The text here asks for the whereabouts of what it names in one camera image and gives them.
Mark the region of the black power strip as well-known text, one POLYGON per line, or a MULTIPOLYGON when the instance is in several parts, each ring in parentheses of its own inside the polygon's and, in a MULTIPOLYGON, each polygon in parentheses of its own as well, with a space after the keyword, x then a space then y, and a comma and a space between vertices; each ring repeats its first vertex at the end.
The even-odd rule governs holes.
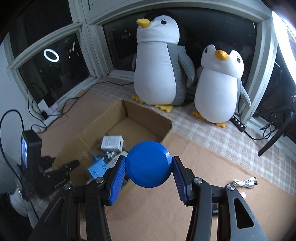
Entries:
POLYGON ((230 122, 234 124, 234 126, 242 133, 245 131, 246 126, 244 124, 241 123, 241 121, 236 117, 236 116, 232 116, 230 118, 230 122))

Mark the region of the black tripod stand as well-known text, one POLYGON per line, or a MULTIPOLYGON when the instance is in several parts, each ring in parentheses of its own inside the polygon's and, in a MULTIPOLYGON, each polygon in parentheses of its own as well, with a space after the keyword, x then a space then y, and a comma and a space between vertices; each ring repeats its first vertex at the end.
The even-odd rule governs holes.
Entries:
POLYGON ((292 125, 292 123, 295 120, 295 95, 293 95, 291 97, 291 102, 290 104, 287 105, 283 105, 277 108, 271 108, 265 111, 261 111, 261 112, 257 112, 253 115, 254 118, 262 116, 262 115, 267 115, 269 114, 269 123, 271 125, 273 125, 273 123, 271 122, 271 117, 274 114, 277 113, 282 113, 282 117, 283 117, 283 122, 280 125, 280 127, 278 128, 278 124, 275 125, 275 129, 277 130, 277 132, 273 135, 273 137, 258 151, 258 156, 260 157, 261 155, 263 155, 281 136, 286 136, 287 132, 290 128, 290 126, 292 125))

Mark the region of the large plush penguin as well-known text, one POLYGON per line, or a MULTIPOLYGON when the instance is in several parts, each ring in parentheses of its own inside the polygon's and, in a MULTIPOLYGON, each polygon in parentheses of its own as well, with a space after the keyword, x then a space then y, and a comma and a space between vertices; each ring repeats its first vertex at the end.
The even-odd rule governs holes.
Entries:
POLYGON ((188 56, 186 31, 176 15, 152 9, 137 23, 132 99, 167 113, 184 103, 196 80, 196 68, 188 56))

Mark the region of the white power strip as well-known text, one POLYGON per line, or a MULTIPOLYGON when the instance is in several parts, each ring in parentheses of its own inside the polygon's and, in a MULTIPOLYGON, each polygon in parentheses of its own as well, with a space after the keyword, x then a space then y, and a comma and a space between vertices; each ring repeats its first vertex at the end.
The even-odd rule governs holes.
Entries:
POLYGON ((37 106, 42 113, 45 112, 47 114, 48 117, 45 119, 46 121, 53 121, 60 116, 60 112, 58 111, 59 105, 57 103, 49 107, 46 102, 42 100, 37 106))

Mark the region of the blue round case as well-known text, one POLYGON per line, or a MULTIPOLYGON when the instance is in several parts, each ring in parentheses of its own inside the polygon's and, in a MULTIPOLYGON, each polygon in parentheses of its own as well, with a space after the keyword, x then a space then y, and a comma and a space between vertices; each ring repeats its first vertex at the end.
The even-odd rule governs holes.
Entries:
POLYGON ((160 143, 145 141, 132 147, 126 156, 128 177, 143 188, 155 188, 164 184, 173 169, 172 156, 160 143))

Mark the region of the brown cardboard box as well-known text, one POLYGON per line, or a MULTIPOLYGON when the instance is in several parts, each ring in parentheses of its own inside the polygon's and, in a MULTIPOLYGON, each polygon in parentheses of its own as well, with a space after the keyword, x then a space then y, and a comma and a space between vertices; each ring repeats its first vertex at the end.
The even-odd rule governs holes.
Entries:
POLYGON ((100 152, 129 152, 136 144, 154 141, 166 144, 173 123, 156 111, 128 100, 120 100, 68 141, 57 155, 54 167, 78 160, 79 166, 70 172, 73 185, 91 179, 89 168, 93 156, 100 152))

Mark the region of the plaid grey blanket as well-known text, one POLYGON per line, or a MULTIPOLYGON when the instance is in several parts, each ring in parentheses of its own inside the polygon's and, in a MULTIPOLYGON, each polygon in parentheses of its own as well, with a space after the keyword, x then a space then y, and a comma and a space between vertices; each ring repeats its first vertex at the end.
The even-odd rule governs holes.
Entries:
MULTIPOLYGON (((108 83, 95 85, 84 96, 90 99, 91 109, 102 108, 103 105, 110 104, 109 102, 121 99, 140 104, 132 99, 132 84, 115 85, 114 83, 124 84, 125 81, 110 77, 101 82, 108 83)), ((259 157, 257 153, 267 140, 253 141, 229 121, 225 128, 220 128, 197 119, 192 115, 192 104, 174 107, 171 113, 146 104, 140 105, 169 118, 173 123, 173 130, 178 134, 214 150, 295 195, 295 158, 291 158, 286 150, 273 145, 259 157)))

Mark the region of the white charger adapter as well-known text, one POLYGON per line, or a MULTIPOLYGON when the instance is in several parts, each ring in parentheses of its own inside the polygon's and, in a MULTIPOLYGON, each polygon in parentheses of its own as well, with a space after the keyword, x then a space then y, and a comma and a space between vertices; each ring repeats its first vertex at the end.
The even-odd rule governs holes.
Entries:
POLYGON ((124 139, 122 136, 104 136, 101 143, 101 149, 105 152, 121 152, 124 139))

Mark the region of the small plush penguin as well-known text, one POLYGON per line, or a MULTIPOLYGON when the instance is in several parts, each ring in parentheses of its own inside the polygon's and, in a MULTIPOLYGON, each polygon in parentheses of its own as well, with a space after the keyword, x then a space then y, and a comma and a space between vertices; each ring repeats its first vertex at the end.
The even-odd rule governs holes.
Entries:
POLYGON ((196 90, 192 114, 215 126, 224 128, 241 98, 251 106, 250 97, 243 87, 243 58, 236 50, 227 53, 208 45, 202 53, 201 66, 196 71, 196 90))

